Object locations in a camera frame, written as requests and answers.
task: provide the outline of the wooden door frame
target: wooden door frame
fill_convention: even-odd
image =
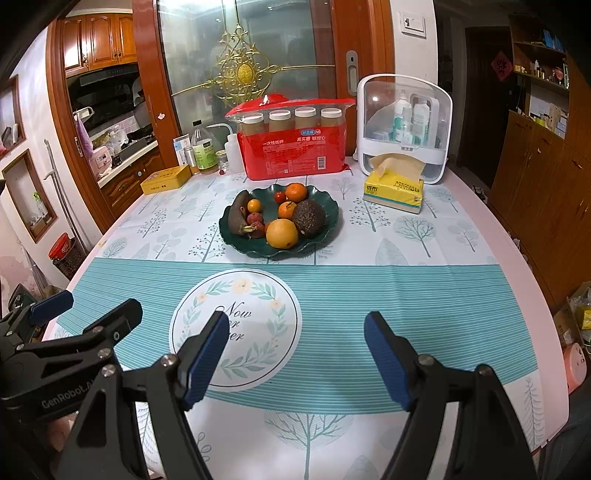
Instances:
[[[394,30],[390,2],[363,1],[365,5],[359,0],[330,2],[337,98],[352,97],[347,88],[345,54],[348,50],[358,53],[359,80],[372,73],[394,73]],[[180,130],[164,67],[157,0],[133,0],[132,9],[142,88],[164,165],[172,167],[177,164],[173,138],[180,136]],[[355,115],[354,108],[348,109],[347,116],[350,115]],[[355,146],[356,129],[352,133],[347,138],[349,153]]]
[[[63,19],[58,18],[51,22],[47,29],[46,76],[51,115],[61,150],[80,196],[101,233],[106,233],[115,222],[115,218],[100,192],[88,162],[80,155],[76,144],[78,134],[70,110],[70,96],[64,69],[63,22]]]

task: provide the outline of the screw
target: screw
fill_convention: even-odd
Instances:
[[[101,370],[100,373],[103,375],[103,377],[110,377],[111,375],[113,375],[115,372],[117,371],[117,369],[115,368],[115,366],[113,364],[109,364],[109,365],[105,365]]]
[[[481,365],[478,367],[478,373],[481,375],[492,375],[492,368],[488,365]]]
[[[435,359],[431,355],[419,355],[418,362],[424,367],[430,367],[435,363]]]
[[[111,349],[110,348],[101,348],[97,355],[99,356],[99,358],[101,360],[104,360],[105,358],[107,358],[109,355],[111,354]]]
[[[174,355],[173,353],[167,353],[166,355],[163,355],[162,358],[160,359],[160,364],[163,367],[170,367],[171,365],[174,365],[174,363],[177,361],[177,356]]]

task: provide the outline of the yellow tissue box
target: yellow tissue box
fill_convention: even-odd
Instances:
[[[399,173],[374,170],[365,180],[363,199],[405,212],[418,213],[423,202],[423,180],[412,181]]]

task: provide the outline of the bottle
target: bottle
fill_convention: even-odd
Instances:
[[[402,127],[402,109],[409,108],[411,105],[406,96],[406,92],[402,90],[400,96],[394,102],[394,124],[392,129],[392,137],[396,139],[396,131]]]
[[[216,160],[217,160],[217,164],[220,169],[220,174],[223,175],[224,173],[226,173],[229,170],[229,167],[230,167],[229,162],[228,162],[228,156],[226,155],[226,151],[220,150],[220,151],[216,152]]]
[[[413,135],[410,132],[411,128],[411,118],[413,116],[413,109],[409,106],[406,106],[402,109],[402,123],[400,128],[396,130],[396,137],[394,140],[396,142],[400,142],[404,145],[412,145],[413,144]]]
[[[228,141],[224,145],[226,150],[226,156],[228,157],[228,163],[230,172],[240,173],[244,171],[244,161],[242,160],[242,151],[238,144],[238,135],[228,135]]]
[[[191,135],[191,146],[195,153],[195,162],[199,171],[205,175],[217,172],[216,154],[213,151],[212,139],[201,126],[201,120],[193,122],[194,130]]]
[[[419,100],[418,103],[414,104],[413,120],[411,125],[414,145],[427,144],[430,114],[431,109],[427,105],[426,100]]]

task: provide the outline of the gold decorative ornament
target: gold decorative ornament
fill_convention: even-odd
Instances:
[[[179,92],[172,96],[189,92],[197,88],[216,88],[214,95],[229,106],[238,105],[259,98],[271,84],[273,76],[284,70],[312,69],[316,67],[334,67],[334,65],[297,65],[280,66],[271,64],[269,58],[258,50],[248,37],[240,23],[234,33],[224,31],[219,41],[223,50],[216,59],[211,79]]]

